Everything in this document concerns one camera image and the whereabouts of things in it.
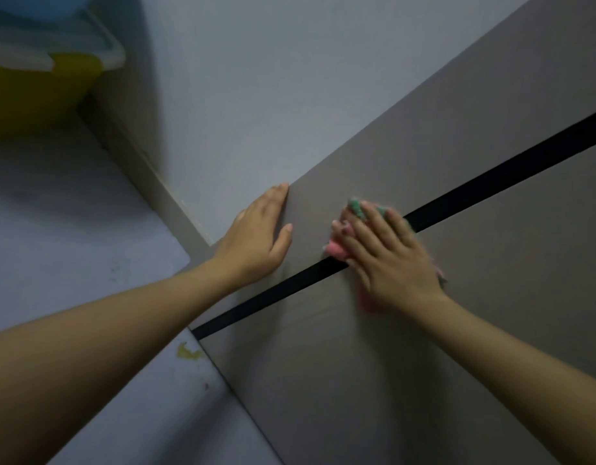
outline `stain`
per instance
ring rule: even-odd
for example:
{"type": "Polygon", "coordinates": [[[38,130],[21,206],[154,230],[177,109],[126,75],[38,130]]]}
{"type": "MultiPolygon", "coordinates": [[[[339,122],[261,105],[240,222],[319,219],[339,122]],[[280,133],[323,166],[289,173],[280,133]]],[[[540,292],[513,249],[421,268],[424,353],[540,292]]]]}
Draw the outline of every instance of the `stain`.
{"type": "Polygon", "coordinates": [[[178,357],[182,358],[182,359],[192,359],[192,360],[197,360],[201,357],[203,357],[203,352],[197,350],[195,352],[189,350],[186,347],[186,341],[184,341],[183,343],[180,343],[180,345],[178,346],[178,357]]]}

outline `floor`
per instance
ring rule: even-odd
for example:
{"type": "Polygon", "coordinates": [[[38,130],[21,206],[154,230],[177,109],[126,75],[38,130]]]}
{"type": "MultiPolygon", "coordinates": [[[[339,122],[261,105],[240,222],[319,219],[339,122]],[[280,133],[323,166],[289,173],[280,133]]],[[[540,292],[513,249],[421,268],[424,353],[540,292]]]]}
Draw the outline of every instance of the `floor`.
{"type": "MultiPolygon", "coordinates": [[[[171,276],[188,256],[77,118],[0,143],[0,330],[171,276]]],[[[51,463],[278,464],[185,330],[51,463]]]]}

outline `left hand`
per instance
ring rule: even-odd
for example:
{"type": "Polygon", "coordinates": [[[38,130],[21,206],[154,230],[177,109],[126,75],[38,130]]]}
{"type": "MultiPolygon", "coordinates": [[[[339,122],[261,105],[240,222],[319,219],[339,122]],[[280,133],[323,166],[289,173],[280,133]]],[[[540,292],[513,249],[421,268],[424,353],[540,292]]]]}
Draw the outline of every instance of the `left hand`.
{"type": "Polygon", "coordinates": [[[289,184],[273,186],[233,221],[219,244],[214,260],[232,278],[235,289],[262,279],[281,265],[292,242],[292,224],[274,241],[274,228],[287,198],[289,184]]]}

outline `black rubber seal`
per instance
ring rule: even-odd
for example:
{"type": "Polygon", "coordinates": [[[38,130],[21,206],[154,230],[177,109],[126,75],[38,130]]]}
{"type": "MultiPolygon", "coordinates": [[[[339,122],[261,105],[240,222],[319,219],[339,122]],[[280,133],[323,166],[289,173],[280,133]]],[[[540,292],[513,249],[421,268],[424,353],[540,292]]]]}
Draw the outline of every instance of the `black rubber seal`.
{"type": "MultiPolygon", "coordinates": [[[[594,145],[596,113],[410,212],[405,218],[415,232],[420,232],[594,145]]],[[[346,267],[348,265],[331,257],[323,259],[195,328],[194,337],[201,340],[210,336],[346,267]]]]}

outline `right hand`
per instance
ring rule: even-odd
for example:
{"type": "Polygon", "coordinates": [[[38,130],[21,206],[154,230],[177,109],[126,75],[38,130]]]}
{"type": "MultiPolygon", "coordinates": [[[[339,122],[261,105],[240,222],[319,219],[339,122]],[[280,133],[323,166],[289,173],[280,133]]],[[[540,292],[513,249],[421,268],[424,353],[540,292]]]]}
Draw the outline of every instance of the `right hand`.
{"type": "Polygon", "coordinates": [[[362,201],[361,208],[371,228],[345,208],[341,218],[349,221],[356,238],[338,221],[333,222],[333,234],[351,253],[347,263],[369,294],[410,316],[446,298],[436,268],[408,222],[391,209],[385,220],[370,202],[362,201]]]}

